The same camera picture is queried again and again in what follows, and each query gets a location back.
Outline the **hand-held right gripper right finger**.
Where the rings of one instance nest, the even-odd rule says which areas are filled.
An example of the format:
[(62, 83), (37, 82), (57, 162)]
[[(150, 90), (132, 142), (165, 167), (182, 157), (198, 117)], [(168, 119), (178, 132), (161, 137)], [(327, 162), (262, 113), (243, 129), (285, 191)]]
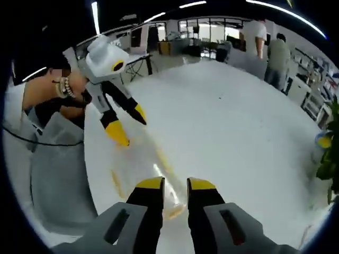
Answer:
[(187, 192), (195, 253), (298, 253), (268, 238), (258, 220), (235, 203), (225, 202), (211, 182), (189, 177)]

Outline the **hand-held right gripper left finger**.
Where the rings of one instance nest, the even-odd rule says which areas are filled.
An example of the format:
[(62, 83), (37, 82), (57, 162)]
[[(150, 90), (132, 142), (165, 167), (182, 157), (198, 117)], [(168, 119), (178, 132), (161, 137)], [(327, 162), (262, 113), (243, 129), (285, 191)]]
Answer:
[(126, 202), (100, 214), (73, 243), (52, 248), (53, 253), (156, 253), (163, 225), (164, 177), (138, 183)]

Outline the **person's left hand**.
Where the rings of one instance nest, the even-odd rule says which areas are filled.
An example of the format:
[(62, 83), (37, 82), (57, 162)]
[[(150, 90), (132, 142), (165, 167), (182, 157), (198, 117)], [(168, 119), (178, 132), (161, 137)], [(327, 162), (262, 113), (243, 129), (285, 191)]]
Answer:
[(82, 94), (85, 91), (87, 78), (84, 77), (79, 71), (72, 71), (69, 75), (69, 85), (75, 95), (77, 101), (83, 102)]

